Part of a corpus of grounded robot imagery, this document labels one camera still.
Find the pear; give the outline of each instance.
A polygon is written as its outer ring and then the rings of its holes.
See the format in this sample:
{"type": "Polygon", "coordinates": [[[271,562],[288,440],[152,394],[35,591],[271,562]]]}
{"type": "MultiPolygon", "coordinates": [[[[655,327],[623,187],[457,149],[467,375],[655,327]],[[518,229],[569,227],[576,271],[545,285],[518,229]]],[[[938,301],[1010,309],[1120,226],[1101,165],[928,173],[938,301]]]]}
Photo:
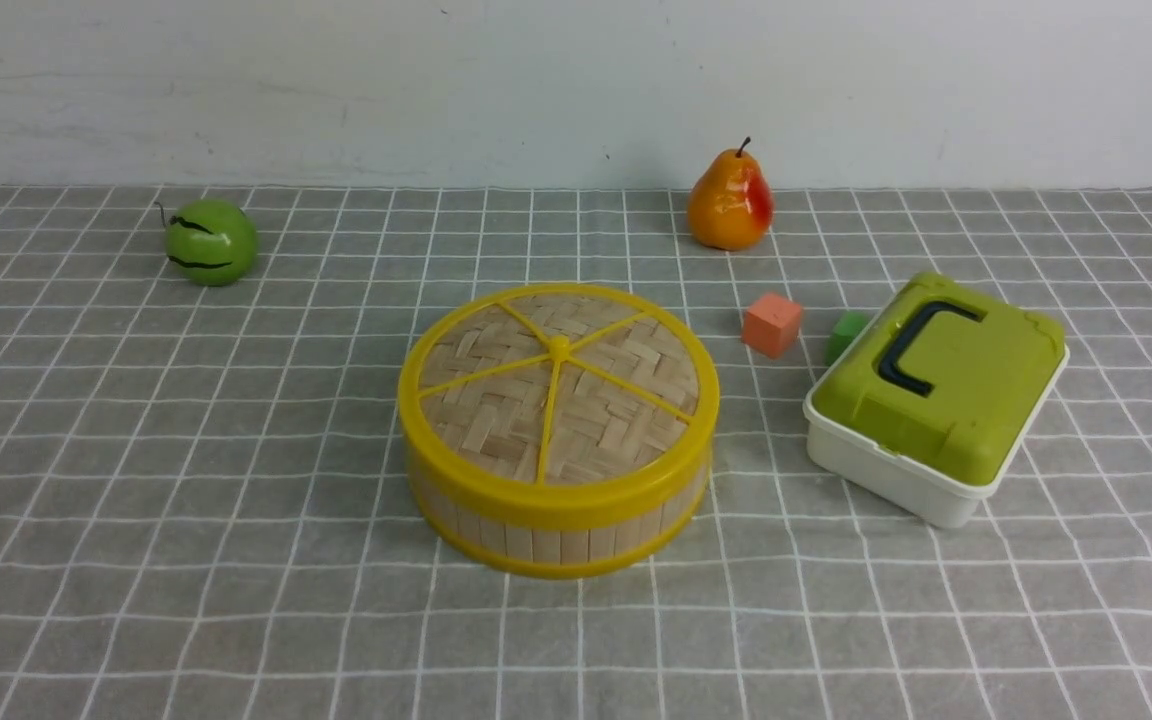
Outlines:
{"type": "Polygon", "coordinates": [[[719,152],[691,188],[687,223],[692,237],[705,247],[736,251],[758,245],[772,227],[772,188],[758,160],[740,147],[719,152]]]}

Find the green lid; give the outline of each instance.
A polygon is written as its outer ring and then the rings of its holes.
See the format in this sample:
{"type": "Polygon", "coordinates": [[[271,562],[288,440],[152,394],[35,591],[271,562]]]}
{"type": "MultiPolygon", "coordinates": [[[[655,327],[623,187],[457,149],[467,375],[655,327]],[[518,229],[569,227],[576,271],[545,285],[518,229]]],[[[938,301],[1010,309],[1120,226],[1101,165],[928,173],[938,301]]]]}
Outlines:
{"type": "Polygon", "coordinates": [[[812,402],[886,450],[986,486],[1064,355],[1064,328],[1049,316],[919,273],[812,402]]]}

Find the yellow spoke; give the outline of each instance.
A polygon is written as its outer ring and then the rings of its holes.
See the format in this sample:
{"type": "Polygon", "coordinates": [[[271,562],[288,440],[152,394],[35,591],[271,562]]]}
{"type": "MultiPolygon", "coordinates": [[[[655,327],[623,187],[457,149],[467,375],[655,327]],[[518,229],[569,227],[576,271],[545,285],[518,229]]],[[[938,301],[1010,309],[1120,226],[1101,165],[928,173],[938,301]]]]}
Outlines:
{"type": "Polygon", "coordinates": [[[617,320],[612,325],[607,325],[607,327],[605,328],[591,332],[588,334],[588,336],[581,338],[576,342],[573,342],[571,351],[576,353],[577,350],[581,349],[581,347],[585,347],[586,344],[594,342],[596,340],[598,340],[598,338],[602,338],[605,336],[605,334],[616,332],[617,329],[626,327],[626,325],[632,325],[635,323],[638,323],[641,319],[646,318],[646,316],[649,316],[649,313],[630,314],[628,316],[628,318],[623,320],[617,320]]]}
{"type": "Polygon", "coordinates": [[[508,373],[509,370],[517,370],[518,367],[526,367],[529,365],[539,365],[545,361],[548,361],[548,355],[536,355],[535,357],[526,357],[525,359],[516,359],[513,363],[506,363],[503,365],[497,365],[495,367],[488,367],[486,370],[477,370],[477,372],[470,373],[468,376],[462,376],[454,379],[454,381],[440,382],[435,386],[427,387],[420,391],[422,397],[429,397],[431,395],[438,395],[440,392],[452,389],[453,387],[462,386],[465,382],[479,381],[483,378],[491,378],[492,376],[498,376],[500,373],[508,373]]]}
{"type": "Polygon", "coordinates": [[[531,318],[529,318],[529,316],[525,316],[520,311],[513,309],[513,306],[509,306],[508,302],[500,301],[497,304],[500,306],[500,309],[506,311],[506,313],[513,314],[513,319],[518,320],[518,323],[522,323],[522,327],[525,327],[526,331],[530,331],[531,334],[535,334],[536,340],[539,340],[540,344],[545,346],[550,344],[550,338],[545,336],[544,331],[540,329],[540,325],[531,323],[531,318]]]}
{"type": "Polygon", "coordinates": [[[634,395],[643,397],[643,400],[650,402],[650,404],[657,406],[659,407],[659,409],[668,411],[668,414],[673,414],[675,418],[679,418],[684,423],[691,423],[692,419],[691,415],[684,414],[684,411],[677,409],[675,406],[669,406],[668,402],[664,401],[661,397],[652,395],[652,393],[635,386],[635,384],[622,381],[621,378],[616,378],[616,376],[614,376],[613,373],[608,373],[607,370],[602,370],[601,367],[596,367],[594,365],[590,365],[583,359],[576,359],[576,357],[569,359],[568,363],[571,363],[573,365],[576,365],[582,370],[589,370],[590,373],[594,373],[596,376],[602,378],[604,381],[612,382],[614,384],[614,386],[630,391],[631,393],[634,393],[634,395]]]}
{"type": "Polygon", "coordinates": [[[558,402],[558,373],[563,366],[562,359],[554,359],[550,371],[550,395],[545,399],[545,420],[540,429],[540,452],[536,460],[536,484],[545,484],[545,468],[550,465],[550,433],[554,429],[554,404],[558,402]]]}

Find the white wall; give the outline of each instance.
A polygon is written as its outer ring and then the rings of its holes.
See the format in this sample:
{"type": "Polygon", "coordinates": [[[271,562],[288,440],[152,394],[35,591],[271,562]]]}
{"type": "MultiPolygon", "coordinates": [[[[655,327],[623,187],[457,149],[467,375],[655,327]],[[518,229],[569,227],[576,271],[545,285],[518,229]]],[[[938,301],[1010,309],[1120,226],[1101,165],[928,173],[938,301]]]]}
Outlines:
{"type": "Polygon", "coordinates": [[[1152,184],[1152,0],[0,0],[0,182],[1152,184]]]}

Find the toy apple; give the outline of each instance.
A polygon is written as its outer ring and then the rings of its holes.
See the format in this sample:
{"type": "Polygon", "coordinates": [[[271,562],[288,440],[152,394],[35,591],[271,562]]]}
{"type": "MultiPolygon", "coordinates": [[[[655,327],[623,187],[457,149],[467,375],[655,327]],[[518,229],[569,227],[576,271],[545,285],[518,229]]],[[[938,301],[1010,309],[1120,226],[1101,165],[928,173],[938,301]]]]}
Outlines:
{"type": "Polygon", "coordinates": [[[256,264],[260,244],[256,225],[227,200],[204,197],[189,202],[166,227],[168,260],[198,285],[237,282],[256,264]]]}

